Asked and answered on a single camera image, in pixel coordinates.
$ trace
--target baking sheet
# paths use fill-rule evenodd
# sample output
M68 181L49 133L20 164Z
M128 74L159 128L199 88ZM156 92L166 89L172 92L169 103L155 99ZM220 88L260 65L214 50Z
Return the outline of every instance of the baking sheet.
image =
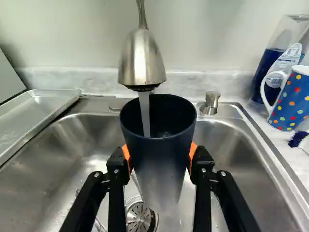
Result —
M33 89L1 105L0 166L79 96L75 89Z

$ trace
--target blue mug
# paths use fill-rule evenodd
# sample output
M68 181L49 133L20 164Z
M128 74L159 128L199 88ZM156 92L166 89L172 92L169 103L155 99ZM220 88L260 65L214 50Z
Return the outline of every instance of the blue mug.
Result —
M274 106L269 105L264 85L267 82L281 83L281 92ZM309 116L309 66L294 65L290 75L283 71L268 73L261 83L261 96L269 113L269 125L281 131L294 130Z

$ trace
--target sink drain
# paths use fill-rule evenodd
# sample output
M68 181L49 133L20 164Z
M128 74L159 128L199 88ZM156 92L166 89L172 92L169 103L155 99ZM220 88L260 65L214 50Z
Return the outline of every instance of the sink drain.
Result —
M154 232L158 215L144 202L138 201L127 208L127 230L129 232Z

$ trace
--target stainless steel faucet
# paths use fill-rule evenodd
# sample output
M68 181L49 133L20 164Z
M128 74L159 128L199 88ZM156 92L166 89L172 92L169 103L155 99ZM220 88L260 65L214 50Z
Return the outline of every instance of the stainless steel faucet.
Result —
M207 115L215 115L217 113L217 108L219 105L219 98L221 97L221 94L217 91L207 91L205 102L201 105L199 110L203 114Z
M150 91L166 81L166 73L154 36L148 30L144 0L137 0L140 23L124 43L118 83L134 91Z

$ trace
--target running water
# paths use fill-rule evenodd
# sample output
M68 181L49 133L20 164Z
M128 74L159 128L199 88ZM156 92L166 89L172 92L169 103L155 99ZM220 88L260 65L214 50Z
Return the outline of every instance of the running water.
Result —
M149 91L139 92L141 121L145 137L150 137Z

